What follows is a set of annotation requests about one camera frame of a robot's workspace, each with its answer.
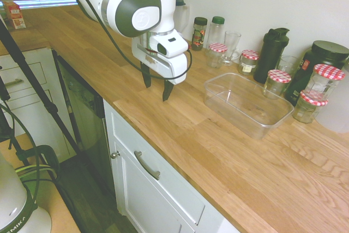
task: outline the dark floor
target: dark floor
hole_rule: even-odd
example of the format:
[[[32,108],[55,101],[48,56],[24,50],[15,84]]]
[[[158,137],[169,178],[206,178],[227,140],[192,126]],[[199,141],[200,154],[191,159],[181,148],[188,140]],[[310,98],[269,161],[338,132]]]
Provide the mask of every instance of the dark floor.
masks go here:
[[[63,199],[81,232],[137,233],[131,222],[118,213],[115,197],[101,190],[89,168],[77,157],[61,163],[59,184],[64,190],[60,193],[64,195],[66,191],[69,195]]]

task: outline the green lid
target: green lid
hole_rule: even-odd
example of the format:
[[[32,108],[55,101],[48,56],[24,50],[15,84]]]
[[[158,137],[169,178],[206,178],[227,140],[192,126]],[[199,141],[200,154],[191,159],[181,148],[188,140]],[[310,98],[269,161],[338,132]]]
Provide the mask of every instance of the green lid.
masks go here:
[[[204,17],[196,17],[194,19],[194,24],[200,25],[200,26],[206,26],[207,25],[207,19],[205,19]]]
[[[181,5],[185,5],[184,0],[176,0],[176,6],[179,7]]]
[[[331,58],[334,60],[343,60],[349,56],[349,49],[328,41],[314,41],[311,50],[319,56]]]
[[[289,38],[286,36],[286,33],[290,31],[287,28],[277,28],[270,29],[267,34],[264,35],[264,42],[275,42],[281,46],[287,46]]]
[[[216,23],[216,24],[219,24],[219,25],[223,25],[224,24],[224,17],[221,17],[221,16],[214,16],[212,18],[212,23]]]

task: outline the drinking glass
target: drinking glass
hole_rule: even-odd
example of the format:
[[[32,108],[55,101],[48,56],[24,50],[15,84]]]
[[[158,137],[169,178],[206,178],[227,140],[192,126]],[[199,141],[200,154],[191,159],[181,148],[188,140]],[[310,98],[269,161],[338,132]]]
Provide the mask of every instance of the drinking glass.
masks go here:
[[[232,65],[237,60],[241,52],[236,48],[241,34],[236,31],[226,31],[224,35],[224,45],[228,48],[223,57],[223,65]]]
[[[298,57],[283,55],[278,60],[275,69],[284,71],[293,78],[299,68],[299,64],[300,59]]]

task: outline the white cabinet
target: white cabinet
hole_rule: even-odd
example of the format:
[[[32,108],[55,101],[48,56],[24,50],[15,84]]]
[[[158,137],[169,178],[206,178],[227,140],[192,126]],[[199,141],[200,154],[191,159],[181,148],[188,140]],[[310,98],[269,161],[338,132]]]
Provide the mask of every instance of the white cabinet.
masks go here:
[[[140,233],[238,232],[107,102],[104,108],[110,152],[117,153],[117,207]]]
[[[57,106],[58,114],[68,131],[73,135],[63,92],[50,49],[30,50],[23,53],[26,62],[37,77],[50,100]],[[0,76],[4,83],[11,83],[7,87],[10,94],[8,105],[12,112],[23,122],[32,135],[36,145],[49,145],[54,150],[60,162],[72,157],[75,152],[67,142],[51,114],[36,94],[24,73],[10,55],[0,57]],[[5,113],[9,125],[12,127],[11,117]],[[15,123],[15,135],[21,135],[24,130]]]

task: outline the black shaker bottle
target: black shaker bottle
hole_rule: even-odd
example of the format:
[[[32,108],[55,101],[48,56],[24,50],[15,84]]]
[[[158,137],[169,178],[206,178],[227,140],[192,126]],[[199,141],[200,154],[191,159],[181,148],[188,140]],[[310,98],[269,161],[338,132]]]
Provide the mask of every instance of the black shaker bottle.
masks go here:
[[[287,28],[270,29],[263,38],[263,47],[260,59],[257,64],[253,78],[259,83],[265,83],[268,77],[268,71],[275,69],[275,66],[281,57],[281,54],[288,45]]]

